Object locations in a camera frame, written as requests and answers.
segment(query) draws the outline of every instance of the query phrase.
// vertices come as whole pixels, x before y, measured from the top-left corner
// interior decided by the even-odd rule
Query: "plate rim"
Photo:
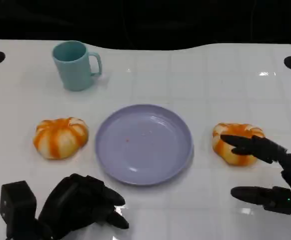
[[[114,115],[120,113],[121,111],[124,111],[126,109],[129,109],[129,108],[137,108],[137,107],[152,107],[152,108],[159,108],[159,109],[163,109],[165,111],[168,111],[174,115],[176,115],[180,120],[181,122],[184,124],[185,128],[186,128],[186,131],[188,132],[188,135],[190,137],[190,149],[189,149],[189,152],[187,153],[187,157],[186,157],[186,160],[183,162],[182,166],[180,168],[178,168],[175,172],[173,172],[172,174],[169,174],[167,177],[163,177],[161,180],[156,180],[156,181],[153,181],[153,182],[148,182],[148,183],[137,183],[137,182],[131,182],[131,181],[128,181],[128,180],[124,180],[124,179],[120,179],[116,176],[114,176],[113,174],[111,174],[107,168],[105,167],[104,163],[100,160],[99,158],[99,154],[97,152],[97,139],[100,137],[100,132],[101,132],[101,129],[102,129],[102,126],[105,125],[109,119],[111,119]],[[157,185],[157,184],[161,184],[161,183],[164,183],[172,178],[174,178],[175,176],[177,176],[178,174],[180,174],[184,169],[187,168],[187,166],[190,164],[191,160],[193,159],[194,157],[194,141],[193,141],[193,137],[192,137],[192,134],[191,134],[191,131],[190,131],[190,128],[189,126],[187,125],[187,123],[184,121],[184,119],[182,117],[180,117],[177,113],[175,113],[174,111],[170,110],[170,109],[167,109],[165,107],[162,107],[162,106],[159,106],[159,105],[154,105],[154,104],[133,104],[133,105],[128,105],[128,106],[124,106],[116,111],[114,111],[113,113],[111,113],[105,120],[103,120],[103,122],[99,125],[98,127],[98,130],[96,131],[96,134],[94,136],[94,153],[95,153],[95,156],[96,156],[96,159],[97,161],[99,162],[99,164],[101,165],[101,168],[102,170],[108,175],[110,176],[111,178],[121,182],[121,183],[125,183],[125,184],[129,184],[129,185],[134,185],[134,186],[152,186],[152,185]]]

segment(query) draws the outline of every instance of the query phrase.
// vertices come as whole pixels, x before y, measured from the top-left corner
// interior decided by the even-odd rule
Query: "table surface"
[[[176,51],[112,50],[100,54],[101,79],[90,89],[63,89],[51,51],[58,41],[0,40],[0,189],[26,180],[37,215],[64,177],[91,175],[124,196],[118,208],[129,230],[93,224],[66,240],[287,240],[291,215],[272,213],[231,197],[236,186],[288,185],[277,164],[230,167],[212,150],[219,122],[250,123],[291,152],[291,45],[211,44]],[[95,133],[112,112],[132,104],[156,104],[178,113],[194,140],[191,166],[152,187],[124,185],[103,173],[93,149]],[[44,160],[32,144],[43,119],[83,119],[87,145],[66,161]],[[0,217],[0,240],[5,223]]]

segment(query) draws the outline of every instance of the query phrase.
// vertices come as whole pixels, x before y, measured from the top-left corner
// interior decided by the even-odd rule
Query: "orange pumpkin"
[[[256,158],[252,155],[236,155],[231,152],[234,148],[221,140],[220,135],[236,135],[251,138],[253,135],[264,138],[263,131],[250,124],[238,123],[219,123],[213,128],[212,148],[220,155],[228,164],[236,166],[248,166],[256,162]]]
[[[43,120],[36,127],[33,144],[46,159],[64,159],[83,147],[88,137],[88,126],[79,118]]]

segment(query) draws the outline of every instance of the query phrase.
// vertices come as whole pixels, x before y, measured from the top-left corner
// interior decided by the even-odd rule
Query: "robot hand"
[[[234,146],[232,153],[237,155],[253,155],[256,158],[271,164],[278,162],[283,171],[283,179],[291,187],[291,153],[265,138],[252,136],[246,138],[234,135],[221,135],[221,139]],[[263,205],[267,211],[291,214],[291,190],[288,188],[274,186],[272,189],[257,186],[238,186],[231,190],[231,195],[239,200]]]
[[[54,239],[95,222],[107,222],[120,229],[129,224],[114,206],[126,202],[116,191],[91,176],[65,177],[47,198],[38,221],[48,226]]]
[[[38,219],[36,197],[25,181],[2,185],[0,214],[7,240],[59,240],[92,223],[128,229],[129,223],[115,211],[124,204],[124,198],[103,181],[72,174],[54,188]]]

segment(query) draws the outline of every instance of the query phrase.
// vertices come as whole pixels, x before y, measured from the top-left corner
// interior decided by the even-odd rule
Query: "orange and white squash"
[[[253,135],[264,138],[263,131],[256,126],[250,124],[238,123],[219,123],[213,128],[212,148],[220,155],[228,164],[236,166],[248,166],[256,162],[256,158],[252,155],[236,155],[231,152],[234,148],[232,145],[224,142],[220,135],[235,135],[246,138],[252,138]]]
[[[79,118],[43,120],[36,127],[33,144],[46,159],[64,159],[83,147],[89,138],[88,126]]]

